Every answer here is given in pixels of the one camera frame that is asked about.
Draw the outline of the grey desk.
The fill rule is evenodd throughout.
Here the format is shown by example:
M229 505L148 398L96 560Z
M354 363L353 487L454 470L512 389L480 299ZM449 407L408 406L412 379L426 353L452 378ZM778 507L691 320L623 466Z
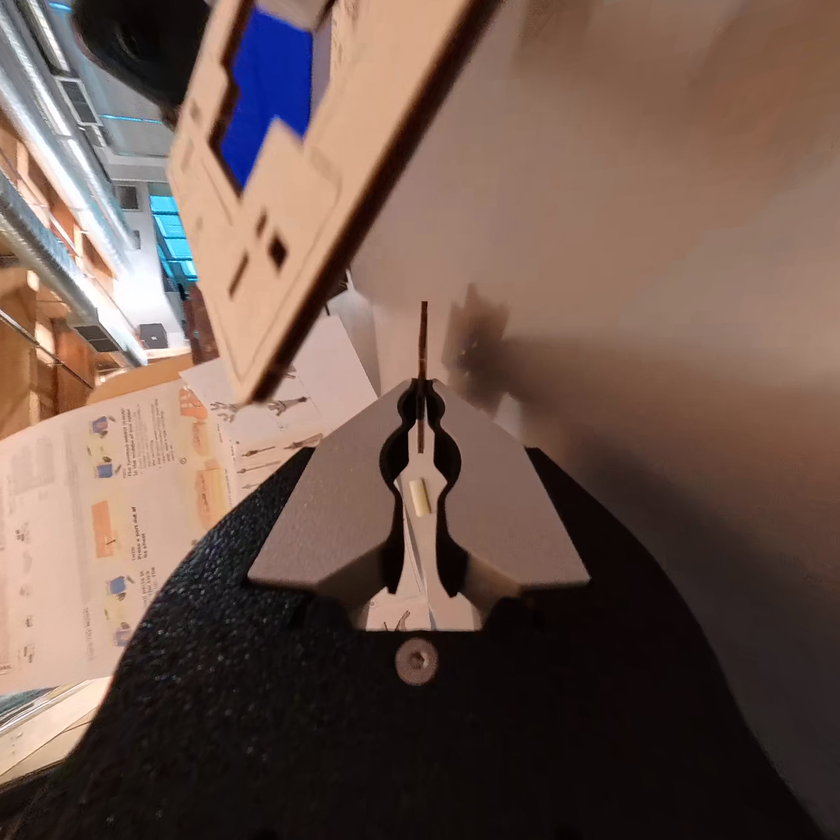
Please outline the grey desk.
M502 2L353 261L665 568L838 838L838 2Z

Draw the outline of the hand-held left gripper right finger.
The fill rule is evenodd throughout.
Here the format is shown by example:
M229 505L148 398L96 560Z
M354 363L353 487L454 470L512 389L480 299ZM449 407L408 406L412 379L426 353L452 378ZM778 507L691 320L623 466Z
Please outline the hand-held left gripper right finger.
M503 600L582 587L591 575L527 449L440 381L427 384L437 498L436 572L488 618Z

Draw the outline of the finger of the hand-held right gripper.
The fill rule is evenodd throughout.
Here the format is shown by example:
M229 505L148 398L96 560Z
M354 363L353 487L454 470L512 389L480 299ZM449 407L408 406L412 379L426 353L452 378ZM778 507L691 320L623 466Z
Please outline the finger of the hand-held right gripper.
M299 29L318 29L334 1L259 1L259 9Z

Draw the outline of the wooden puzzle sheet square cutout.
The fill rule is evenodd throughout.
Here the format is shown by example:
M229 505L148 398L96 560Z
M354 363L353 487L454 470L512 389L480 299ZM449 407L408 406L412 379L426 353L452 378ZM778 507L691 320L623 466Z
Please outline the wooden puzzle sheet square cutout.
M242 180L223 142L253 2L216 2L168 176L239 401L265 400L382 210L499 2L371 2L307 129L272 116Z

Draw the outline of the colour illustrated instruction sheet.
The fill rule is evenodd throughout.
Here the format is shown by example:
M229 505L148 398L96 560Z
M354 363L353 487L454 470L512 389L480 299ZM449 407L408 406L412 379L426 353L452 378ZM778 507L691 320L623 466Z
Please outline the colour illustrated instruction sheet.
M110 676L231 508L217 425L183 379L6 438L1 479L3 695Z

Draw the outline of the blue plastic bin white tag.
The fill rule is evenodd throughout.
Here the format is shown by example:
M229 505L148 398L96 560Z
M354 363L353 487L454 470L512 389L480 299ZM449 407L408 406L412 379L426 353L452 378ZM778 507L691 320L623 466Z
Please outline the blue plastic bin white tag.
M233 110L219 146L235 190L246 185L274 121L298 139L305 136L312 64L312 34L254 7L234 50Z

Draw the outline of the silver ventilation duct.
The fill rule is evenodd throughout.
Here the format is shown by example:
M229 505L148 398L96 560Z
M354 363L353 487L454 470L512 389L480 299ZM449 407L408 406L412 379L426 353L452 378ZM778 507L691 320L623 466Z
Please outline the silver ventilation duct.
M28 270L34 271L68 306L68 321L98 352L119 352L132 367L145 366L145 349L134 337L121 311L99 292L62 247L58 237L41 223L16 187L1 174L2 243Z
M2 2L1 31L2 101L10 119L67 203L84 216L101 252L118 261L135 250L135 236L83 131L88 125L77 120L62 83L81 94L82 107L94 117L85 88L74 77L50 72L15 2Z

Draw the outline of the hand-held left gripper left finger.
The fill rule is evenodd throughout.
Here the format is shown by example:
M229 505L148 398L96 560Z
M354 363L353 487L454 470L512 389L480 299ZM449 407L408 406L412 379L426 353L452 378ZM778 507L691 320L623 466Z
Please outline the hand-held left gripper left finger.
M403 576L405 502L417 380L380 397L312 452L248 569L261 589L336 602L368 631L406 630L414 604L383 603Z

